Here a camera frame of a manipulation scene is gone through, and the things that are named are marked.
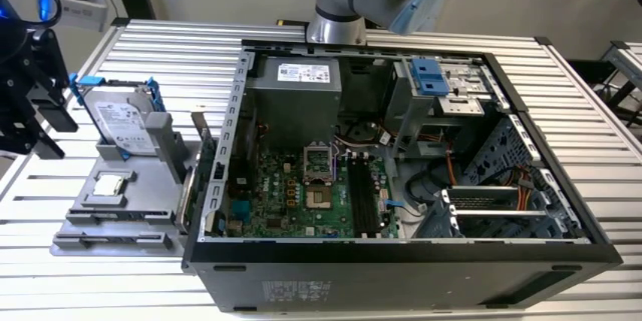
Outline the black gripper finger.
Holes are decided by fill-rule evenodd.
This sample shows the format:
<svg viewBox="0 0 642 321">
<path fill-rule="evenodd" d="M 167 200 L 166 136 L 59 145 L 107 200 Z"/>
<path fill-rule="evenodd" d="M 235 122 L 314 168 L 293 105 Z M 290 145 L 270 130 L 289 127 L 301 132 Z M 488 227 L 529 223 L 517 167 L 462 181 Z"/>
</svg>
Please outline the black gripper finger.
<svg viewBox="0 0 642 321">
<path fill-rule="evenodd" d="M 2 151 L 41 159 L 63 159 L 66 153 L 46 133 L 31 104 L 2 104 Z"/>
<path fill-rule="evenodd" d="M 30 67 L 35 76 L 31 101 L 58 132 L 77 132 L 79 126 L 67 112 L 65 96 L 71 82 L 53 29 L 41 29 L 31 33 L 31 52 L 34 61 Z"/>
</svg>

